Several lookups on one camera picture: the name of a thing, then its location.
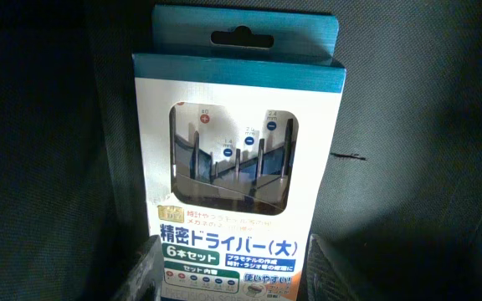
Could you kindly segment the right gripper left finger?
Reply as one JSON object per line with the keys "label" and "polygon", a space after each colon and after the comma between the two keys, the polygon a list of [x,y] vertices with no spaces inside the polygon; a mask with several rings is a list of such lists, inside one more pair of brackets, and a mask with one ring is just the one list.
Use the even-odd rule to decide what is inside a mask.
{"label": "right gripper left finger", "polygon": [[136,264],[111,301],[160,301],[164,273],[162,243],[158,235],[150,236],[139,249]]}

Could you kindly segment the blue precision screwdriver set box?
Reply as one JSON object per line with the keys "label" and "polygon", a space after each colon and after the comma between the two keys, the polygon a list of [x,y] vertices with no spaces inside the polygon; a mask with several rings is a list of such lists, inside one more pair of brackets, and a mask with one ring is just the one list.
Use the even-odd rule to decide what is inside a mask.
{"label": "blue precision screwdriver set box", "polygon": [[162,300],[294,300],[346,69],[330,14],[158,4],[132,56]]}

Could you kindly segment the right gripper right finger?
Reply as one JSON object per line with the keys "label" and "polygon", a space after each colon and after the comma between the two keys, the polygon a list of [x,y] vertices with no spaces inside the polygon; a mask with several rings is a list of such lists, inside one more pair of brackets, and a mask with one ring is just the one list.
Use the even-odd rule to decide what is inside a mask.
{"label": "right gripper right finger", "polygon": [[387,297],[329,242],[310,235],[306,263],[310,301],[383,301]]}

